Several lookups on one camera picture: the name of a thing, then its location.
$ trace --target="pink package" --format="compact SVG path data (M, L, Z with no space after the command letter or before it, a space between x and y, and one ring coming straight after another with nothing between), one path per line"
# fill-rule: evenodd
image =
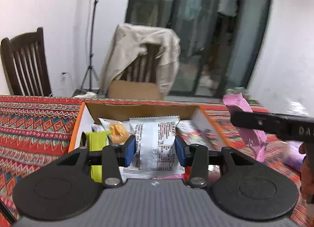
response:
M249 103L242 94L228 94L223 98L223 102L230 114L236 111L253 112ZM263 162L266 155L267 137L264 131L251 130L236 127L245 145L254 152L257 161Z

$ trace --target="black circular joint cover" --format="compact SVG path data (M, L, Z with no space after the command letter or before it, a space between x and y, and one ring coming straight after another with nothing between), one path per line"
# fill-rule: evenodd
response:
M20 215L56 221L90 208L99 195L99 185L71 166L38 170L22 179L13 190Z
M299 197L289 178L260 163L237 166L213 184L212 193L222 210L251 221L289 216Z

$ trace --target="patterned tablecloth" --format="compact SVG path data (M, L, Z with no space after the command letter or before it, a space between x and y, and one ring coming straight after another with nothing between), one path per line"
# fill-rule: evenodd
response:
M186 105L195 103L134 101L113 99L78 99L54 97L0 96L0 198L17 217L12 190L24 176L67 153L79 107L83 101L110 104ZM223 104L201 104L222 128L233 147L252 155L230 123ZM254 111L266 112L259 105ZM299 173L282 163L284 143L268 135L265 163L288 176L300 186ZM300 226L311 226L305 217L305 202L299 198L291 219ZM1 215L0 226L9 226Z

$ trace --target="beige jacket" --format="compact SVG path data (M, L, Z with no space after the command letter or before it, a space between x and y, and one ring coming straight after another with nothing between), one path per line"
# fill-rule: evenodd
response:
M110 83L130 65L139 54L146 54L146 43L160 44L156 69L157 85L166 96L179 69L180 39L171 29L131 24L119 24L104 61L98 86L106 92Z

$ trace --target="tripod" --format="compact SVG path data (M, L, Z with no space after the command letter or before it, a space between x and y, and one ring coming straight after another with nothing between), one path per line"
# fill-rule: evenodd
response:
M94 8L93 8L92 27L91 27L91 32L90 32L89 65L86 69L86 72L85 72L85 75L83 78L83 82L81 84L81 91L83 91L83 86L84 86L85 80L87 78L87 75L89 75L89 91L92 91L92 74L94 74L94 77L95 77L97 82L99 80L99 78L98 78L98 76L97 76L97 74L93 68L93 65L92 65L92 58L94 56L94 53L93 53L94 23L95 23L95 13L96 13L97 3L98 3L98 0L95 0L94 1Z

